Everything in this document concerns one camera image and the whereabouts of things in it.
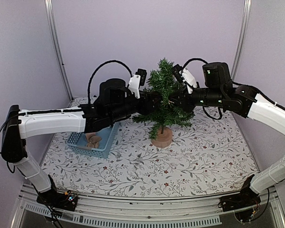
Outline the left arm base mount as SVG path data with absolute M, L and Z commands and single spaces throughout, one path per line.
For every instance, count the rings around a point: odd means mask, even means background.
M 48 177 L 51 188 L 43 193 L 38 192 L 37 203 L 58 209 L 75 211 L 78 202 L 78 194 L 71 190 L 59 193 L 53 179 L 50 175 L 48 175 Z

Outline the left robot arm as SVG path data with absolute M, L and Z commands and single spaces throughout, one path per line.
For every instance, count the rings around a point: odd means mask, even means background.
M 57 206 L 61 196 L 26 150 L 26 139 L 52 133 L 98 132 L 132 114 L 151 114 L 160 106 L 162 97 L 157 92 L 141 91 L 139 86 L 134 80 L 126 85 L 122 79 L 113 78 L 100 84 L 99 96 L 92 104 L 43 111 L 11 106 L 2 129 L 2 158 L 14 164 L 37 191 L 43 193 L 43 199 L 50 206 Z

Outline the beige burlap bow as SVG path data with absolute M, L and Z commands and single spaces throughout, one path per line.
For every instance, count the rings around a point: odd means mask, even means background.
M 96 135 L 96 133 L 87 133 L 85 134 L 85 136 L 87 140 L 87 144 L 86 144 L 87 147 L 99 148 L 100 141 L 102 140 L 100 136 Z

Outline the small green christmas tree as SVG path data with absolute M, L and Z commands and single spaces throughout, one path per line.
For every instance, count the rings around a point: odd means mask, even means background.
M 144 89 L 145 92 L 158 92 L 162 95 L 162 104 L 159 109 L 148 115 L 137 115 L 133 117 L 135 123 L 153 122 L 153 126 L 149 131 L 149 138 L 155 139 L 158 129 L 172 125 L 180 127 L 190 127 L 191 119 L 194 113 L 186 113 L 181 108 L 170 104 L 169 96 L 182 88 L 172 74 L 172 67 L 174 62 L 166 58 L 160 59 L 158 68 L 150 72 L 150 77 L 147 81 L 148 87 Z

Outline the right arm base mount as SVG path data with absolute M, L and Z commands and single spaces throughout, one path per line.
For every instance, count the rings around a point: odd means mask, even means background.
M 254 174 L 244 181 L 239 193 L 219 198 L 218 208 L 222 208 L 223 212 L 250 207 L 248 210 L 235 213 L 236 219 L 242 223 L 253 220 L 261 202 L 259 194 L 250 189 L 253 177 Z

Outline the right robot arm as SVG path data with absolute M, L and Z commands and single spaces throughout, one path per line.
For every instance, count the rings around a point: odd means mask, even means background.
M 231 111 L 243 118 L 259 121 L 285 135 L 285 108 L 270 100 L 259 89 L 232 81 L 225 62 L 205 62 L 202 67 L 205 88 L 184 67 L 176 64 L 172 73 L 185 88 L 169 96 L 169 101 L 190 113 L 196 106 L 217 107 L 219 113 Z M 285 180 L 285 155 L 264 171 L 250 176 L 236 197 L 240 207 L 251 203 L 255 195 Z

